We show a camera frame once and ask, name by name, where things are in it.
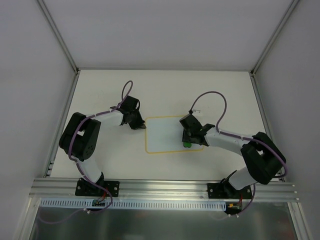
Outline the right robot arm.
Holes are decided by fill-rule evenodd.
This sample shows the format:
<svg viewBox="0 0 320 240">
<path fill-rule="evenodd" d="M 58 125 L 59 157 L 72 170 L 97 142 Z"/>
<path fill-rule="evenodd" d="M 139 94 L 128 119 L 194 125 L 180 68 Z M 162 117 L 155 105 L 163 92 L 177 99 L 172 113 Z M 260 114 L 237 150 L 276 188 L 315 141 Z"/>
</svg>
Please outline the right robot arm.
<svg viewBox="0 0 320 240">
<path fill-rule="evenodd" d="M 220 183 L 220 189 L 228 198 L 235 198 L 247 186 L 267 185 L 282 168 L 287 173 L 286 158 L 263 132 L 253 136 L 237 135 L 219 130 L 213 124 L 202 125 L 193 114 L 187 114 L 179 122 L 184 143 L 221 148 L 243 158 L 245 167 L 235 170 Z"/>
</svg>

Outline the yellow-framed small whiteboard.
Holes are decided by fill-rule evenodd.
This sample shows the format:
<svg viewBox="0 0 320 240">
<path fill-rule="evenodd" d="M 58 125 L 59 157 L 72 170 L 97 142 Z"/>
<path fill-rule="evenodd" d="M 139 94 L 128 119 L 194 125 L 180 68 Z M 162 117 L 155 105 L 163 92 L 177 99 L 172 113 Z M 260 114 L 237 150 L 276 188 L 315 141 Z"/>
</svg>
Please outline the yellow-framed small whiteboard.
<svg viewBox="0 0 320 240">
<path fill-rule="evenodd" d="M 203 146 L 184 147 L 181 115 L 155 116 L 145 120 L 145 151 L 148 154 L 200 152 Z"/>
</svg>

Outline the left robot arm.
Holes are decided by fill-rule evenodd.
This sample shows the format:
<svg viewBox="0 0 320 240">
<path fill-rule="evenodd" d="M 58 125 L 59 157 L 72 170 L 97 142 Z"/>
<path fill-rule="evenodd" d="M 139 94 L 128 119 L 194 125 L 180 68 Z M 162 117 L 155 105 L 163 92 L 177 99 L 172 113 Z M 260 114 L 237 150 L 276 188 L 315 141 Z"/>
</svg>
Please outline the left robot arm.
<svg viewBox="0 0 320 240">
<path fill-rule="evenodd" d="M 93 157 L 101 127 L 113 128 L 129 125 L 132 130 L 145 129 L 140 113 L 140 101 L 125 97 L 119 105 L 90 116 L 75 112 L 67 123 L 59 140 L 59 147 L 75 162 L 86 189 L 94 196 L 104 191 L 103 173 Z"/>
</svg>

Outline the green bone-shaped eraser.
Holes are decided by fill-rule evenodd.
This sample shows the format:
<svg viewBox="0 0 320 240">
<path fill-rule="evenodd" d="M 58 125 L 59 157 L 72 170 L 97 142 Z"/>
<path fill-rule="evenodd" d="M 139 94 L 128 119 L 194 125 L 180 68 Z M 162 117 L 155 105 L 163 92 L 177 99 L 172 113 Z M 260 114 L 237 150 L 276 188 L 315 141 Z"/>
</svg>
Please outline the green bone-shaped eraser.
<svg viewBox="0 0 320 240">
<path fill-rule="evenodd" d="M 183 146 L 185 148 L 191 148 L 192 147 L 192 144 L 190 142 L 183 142 Z"/>
</svg>

